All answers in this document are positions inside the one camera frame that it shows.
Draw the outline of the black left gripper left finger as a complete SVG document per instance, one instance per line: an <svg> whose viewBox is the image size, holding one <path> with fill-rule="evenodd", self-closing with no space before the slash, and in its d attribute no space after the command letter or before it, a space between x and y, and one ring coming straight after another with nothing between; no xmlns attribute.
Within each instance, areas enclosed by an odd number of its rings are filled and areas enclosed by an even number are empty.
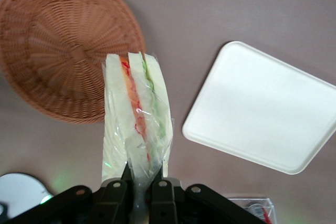
<svg viewBox="0 0 336 224"><path fill-rule="evenodd" d="M108 179L95 193L84 185L72 187L42 204L9 217L1 202L1 223L128 223L132 178L128 165L120 178Z"/></svg>

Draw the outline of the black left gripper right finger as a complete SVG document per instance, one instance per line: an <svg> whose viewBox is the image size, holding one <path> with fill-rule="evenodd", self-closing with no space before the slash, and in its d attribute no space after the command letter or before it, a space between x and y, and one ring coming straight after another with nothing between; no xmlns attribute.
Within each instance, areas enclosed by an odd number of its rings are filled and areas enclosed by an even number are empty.
<svg viewBox="0 0 336 224"><path fill-rule="evenodd" d="M203 184L182 189L177 179L154 181L150 223L263 223Z"/></svg>

